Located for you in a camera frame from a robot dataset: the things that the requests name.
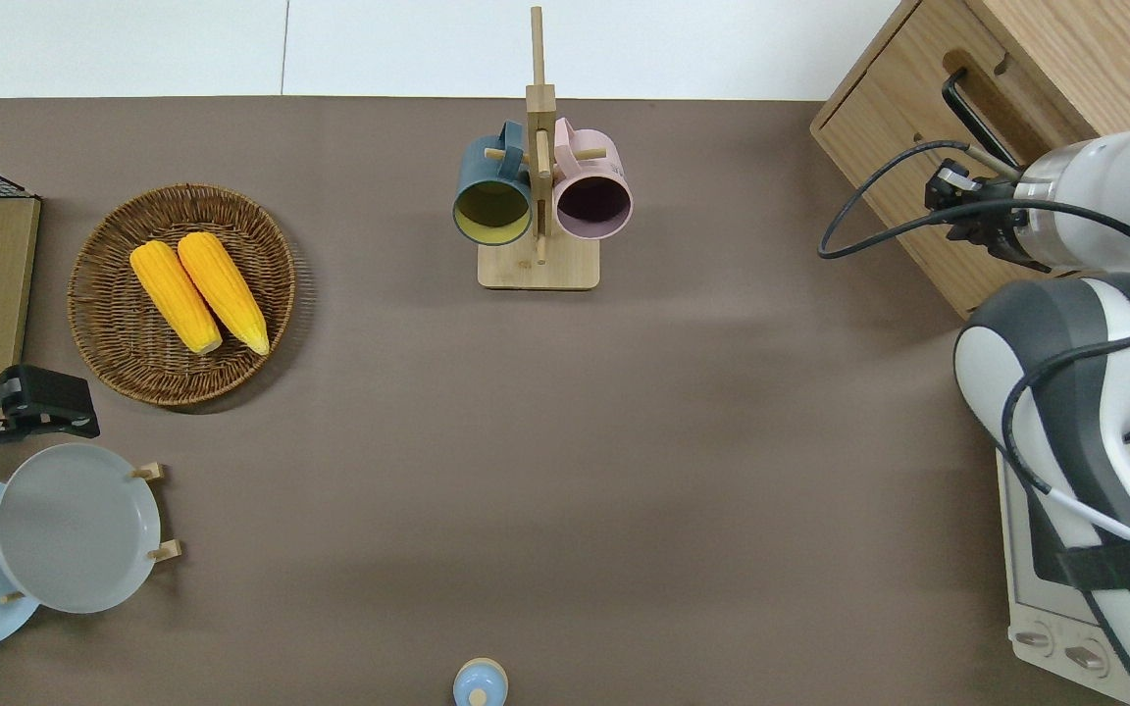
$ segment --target brown table surface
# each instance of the brown table surface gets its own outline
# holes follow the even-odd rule
[[[45,198],[24,358],[169,465],[185,546],[111,611],[40,609],[0,703],[443,706],[479,654],[510,706],[1104,703],[1010,653],[960,321],[896,245],[814,255],[851,192],[818,107],[562,101],[635,211],[597,290],[527,294],[477,285],[450,215],[519,101],[0,101],[0,169]],[[182,181],[301,255],[282,349],[191,415],[95,381],[63,300],[103,215]]]

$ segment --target mug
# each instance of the mug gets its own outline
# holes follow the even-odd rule
[[[631,188],[618,148],[600,130],[574,130],[566,117],[556,121],[553,146],[560,178],[553,186],[556,223],[570,235],[596,241],[618,233],[631,219]],[[574,152],[605,148],[606,156],[579,159]]]
[[[506,245],[530,229],[530,173],[522,165],[524,129],[506,121],[499,134],[477,138],[464,149],[452,219],[479,245]],[[502,149],[502,159],[485,156]]]

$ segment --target mug handle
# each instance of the mug handle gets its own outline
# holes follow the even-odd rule
[[[568,124],[568,117],[556,117],[555,142],[553,152],[555,152],[556,166],[560,167],[562,174],[570,178],[583,171],[583,167],[577,164],[577,157],[574,156],[574,147],[571,146],[571,142],[574,142],[574,125]]]
[[[515,180],[516,171],[521,168],[521,156],[524,155],[522,145],[525,142],[525,129],[515,121],[503,122],[503,130],[499,130],[499,147],[503,149],[503,158],[499,159],[499,175],[502,178]]]

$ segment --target wooden mug tree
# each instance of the wooden mug tree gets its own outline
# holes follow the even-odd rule
[[[534,84],[525,87],[525,157],[530,164],[530,233],[507,245],[479,245],[479,285],[488,289],[584,290],[600,285],[600,242],[562,232],[553,210],[556,86],[544,79],[544,11],[530,9]],[[487,157],[502,151],[488,149]],[[602,157],[602,151],[577,155]]]

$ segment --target dark green mug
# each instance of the dark green mug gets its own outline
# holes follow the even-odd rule
[[[522,164],[524,129],[505,121],[499,134],[477,138],[464,149],[452,219],[479,245],[506,245],[530,229],[530,173]],[[502,149],[503,157],[486,156]]]

